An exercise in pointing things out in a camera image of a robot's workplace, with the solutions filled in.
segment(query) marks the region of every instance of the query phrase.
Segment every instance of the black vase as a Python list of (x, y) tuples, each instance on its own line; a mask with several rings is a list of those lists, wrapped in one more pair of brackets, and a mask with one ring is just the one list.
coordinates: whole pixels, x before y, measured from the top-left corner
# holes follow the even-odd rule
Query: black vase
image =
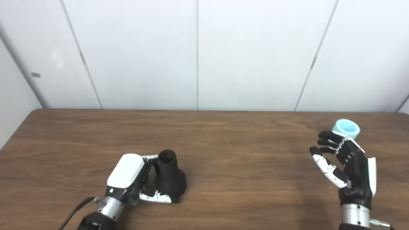
[(181, 196), (186, 191), (186, 175), (178, 168), (176, 153), (170, 149), (163, 150), (158, 155), (158, 165), (157, 189), (171, 196)]

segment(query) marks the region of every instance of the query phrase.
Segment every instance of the white wall panel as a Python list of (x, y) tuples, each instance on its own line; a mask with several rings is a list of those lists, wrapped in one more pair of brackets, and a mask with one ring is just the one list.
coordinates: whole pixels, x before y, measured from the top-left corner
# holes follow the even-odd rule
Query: white wall panel
[(0, 149), (40, 103), (0, 39)]
[(199, 109), (294, 110), (334, 0), (199, 0)]
[(196, 109), (196, 0), (65, 0), (103, 108)]
[(0, 1), (0, 32), (49, 108), (100, 108), (59, 1)]
[(340, 0), (297, 111), (395, 112), (409, 93), (408, 9)]

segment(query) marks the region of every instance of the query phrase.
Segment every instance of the light blue cylinder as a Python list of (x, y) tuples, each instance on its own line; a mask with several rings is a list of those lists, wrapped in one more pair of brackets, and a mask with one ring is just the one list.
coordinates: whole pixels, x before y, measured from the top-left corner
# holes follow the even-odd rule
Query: light blue cylinder
[(351, 120), (339, 119), (335, 123), (333, 131), (343, 133), (355, 140), (355, 138), (361, 132), (361, 129), (355, 122)]

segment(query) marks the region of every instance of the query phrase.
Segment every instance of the wooden table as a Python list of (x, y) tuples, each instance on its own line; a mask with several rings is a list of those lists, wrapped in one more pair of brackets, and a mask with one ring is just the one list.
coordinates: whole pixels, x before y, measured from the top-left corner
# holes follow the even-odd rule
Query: wooden table
[(0, 228), (56, 230), (85, 197), (104, 195), (123, 154), (172, 149), (188, 180), (181, 202), (140, 201), (119, 229), (336, 230), (337, 188), (308, 148), (340, 118), (361, 126), (358, 143), (377, 157), (371, 216), (406, 229), (408, 115), (50, 109), (32, 112), (0, 151)]

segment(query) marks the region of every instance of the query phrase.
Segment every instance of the black cable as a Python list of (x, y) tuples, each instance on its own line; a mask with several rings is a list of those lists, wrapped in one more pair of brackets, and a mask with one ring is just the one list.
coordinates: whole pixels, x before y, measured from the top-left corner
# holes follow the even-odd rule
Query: black cable
[(95, 198), (95, 196), (90, 196), (87, 197), (83, 202), (81, 202), (78, 206), (76, 206), (74, 208), (74, 210), (71, 212), (71, 214), (66, 218), (66, 220), (64, 221), (64, 223), (61, 225), (61, 227), (58, 230), (63, 230), (63, 228), (67, 225), (68, 221), (70, 221), (71, 217), (74, 216), (74, 214), (80, 210), (82, 207), (84, 207), (86, 204), (88, 204), (89, 202), (91, 202), (93, 199)]

